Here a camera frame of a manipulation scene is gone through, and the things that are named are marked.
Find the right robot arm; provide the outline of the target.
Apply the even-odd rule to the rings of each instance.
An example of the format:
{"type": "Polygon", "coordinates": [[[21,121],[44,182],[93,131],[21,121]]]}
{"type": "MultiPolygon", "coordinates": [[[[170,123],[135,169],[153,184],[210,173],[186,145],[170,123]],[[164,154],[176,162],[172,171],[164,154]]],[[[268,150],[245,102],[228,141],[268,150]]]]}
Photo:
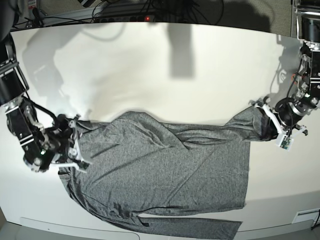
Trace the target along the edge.
{"type": "Polygon", "coordinates": [[[29,85],[16,57],[13,37],[8,33],[0,42],[0,105],[6,124],[24,151],[23,161],[33,172],[46,172],[50,166],[75,168],[85,172],[77,129],[80,118],[55,115],[33,102],[29,85]]]}

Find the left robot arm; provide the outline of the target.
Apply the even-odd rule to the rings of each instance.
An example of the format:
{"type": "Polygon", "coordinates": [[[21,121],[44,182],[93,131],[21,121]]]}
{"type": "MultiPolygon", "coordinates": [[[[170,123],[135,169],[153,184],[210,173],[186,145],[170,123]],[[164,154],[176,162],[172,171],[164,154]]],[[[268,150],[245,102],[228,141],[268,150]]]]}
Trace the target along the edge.
{"type": "Polygon", "coordinates": [[[307,128],[298,123],[320,107],[320,2],[293,0],[291,4],[291,32],[301,43],[299,64],[285,96],[275,103],[270,96],[262,101],[266,122],[261,139],[277,140],[285,149],[293,143],[294,130],[308,134],[307,128]]]}

